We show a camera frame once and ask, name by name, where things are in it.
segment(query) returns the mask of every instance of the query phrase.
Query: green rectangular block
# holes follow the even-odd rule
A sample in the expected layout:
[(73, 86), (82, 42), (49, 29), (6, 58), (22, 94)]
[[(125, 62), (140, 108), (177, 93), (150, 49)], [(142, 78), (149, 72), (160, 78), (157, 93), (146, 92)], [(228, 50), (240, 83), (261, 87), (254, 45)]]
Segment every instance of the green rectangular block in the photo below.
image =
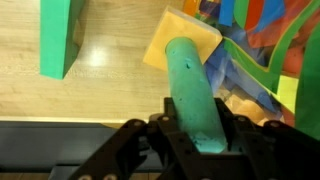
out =
[(77, 58), (73, 33), (85, 0), (41, 0), (40, 74), (63, 79)]

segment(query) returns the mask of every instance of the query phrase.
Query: green block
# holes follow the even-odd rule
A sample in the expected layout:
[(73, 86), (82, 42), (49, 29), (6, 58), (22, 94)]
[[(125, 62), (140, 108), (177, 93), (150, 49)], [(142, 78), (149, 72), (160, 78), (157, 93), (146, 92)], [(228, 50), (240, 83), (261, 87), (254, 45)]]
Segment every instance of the green block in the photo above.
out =
[(85, 0), (41, 0), (40, 74), (63, 79), (77, 58), (73, 33)]
[(179, 128), (200, 152), (220, 153), (227, 142), (196, 45), (188, 38), (175, 38), (167, 45), (166, 55)]

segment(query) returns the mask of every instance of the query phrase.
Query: blue fabric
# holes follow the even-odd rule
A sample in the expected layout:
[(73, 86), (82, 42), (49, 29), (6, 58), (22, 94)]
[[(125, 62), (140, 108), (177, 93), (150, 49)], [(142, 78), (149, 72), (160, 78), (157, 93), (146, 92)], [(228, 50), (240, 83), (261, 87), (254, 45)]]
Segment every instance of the blue fabric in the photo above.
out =
[(283, 0), (265, 0), (263, 11), (255, 32), (262, 31), (266, 26), (281, 18), (284, 13), (285, 5)]
[[(246, 33), (239, 26), (228, 28), (224, 31), (224, 36), (233, 39), (251, 57), (253, 57), (257, 63), (266, 66), (262, 50), (253, 49), (249, 46)], [(275, 100), (241, 68), (233, 65), (231, 60), (231, 55), (224, 49), (224, 42), (220, 43), (207, 60), (205, 66), (213, 92), (216, 92), (222, 84), (221, 79), (224, 79), (223, 84), (227, 89), (232, 90), (235, 85), (238, 85), (265, 108), (272, 112), (277, 112), (278, 107), (275, 105)]]
[(235, 0), (222, 0), (220, 8), (219, 23), (225, 26), (232, 26), (233, 10)]

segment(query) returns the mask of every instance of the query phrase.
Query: yellow paper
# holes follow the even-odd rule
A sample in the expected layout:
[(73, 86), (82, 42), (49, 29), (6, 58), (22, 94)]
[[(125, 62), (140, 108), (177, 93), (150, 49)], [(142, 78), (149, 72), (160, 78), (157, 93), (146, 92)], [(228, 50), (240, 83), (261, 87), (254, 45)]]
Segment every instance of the yellow paper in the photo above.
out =
[(176, 37), (188, 37), (194, 41), (204, 63), (222, 40), (220, 32), (172, 7), (168, 7), (147, 49), (144, 63), (167, 71), (165, 48)]

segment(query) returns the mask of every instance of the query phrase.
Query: red fabric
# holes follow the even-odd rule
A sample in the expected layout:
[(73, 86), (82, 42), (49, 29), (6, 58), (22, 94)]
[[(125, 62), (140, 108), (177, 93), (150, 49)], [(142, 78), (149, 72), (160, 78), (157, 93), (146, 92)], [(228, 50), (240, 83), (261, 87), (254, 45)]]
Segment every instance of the red fabric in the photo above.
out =
[(263, 11), (264, 0), (250, 0), (248, 7), (247, 20), (245, 30), (251, 30), (257, 26), (262, 11)]
[(303, 54), (302, 46), (288, 49), (282, 69), (295, 75), (300, 74), (303, 63)]
[(247, 32), (249, 45), (252, 48), (265, 46), (274, 46), (280, 39), (281, 35), (288, 28), (292, 20), (309, 4), (309, 0), (292, 1), (284, 0), (286, 6), (285, 15), (271, 23), (259, 33), (253, 33), (253, 30)]

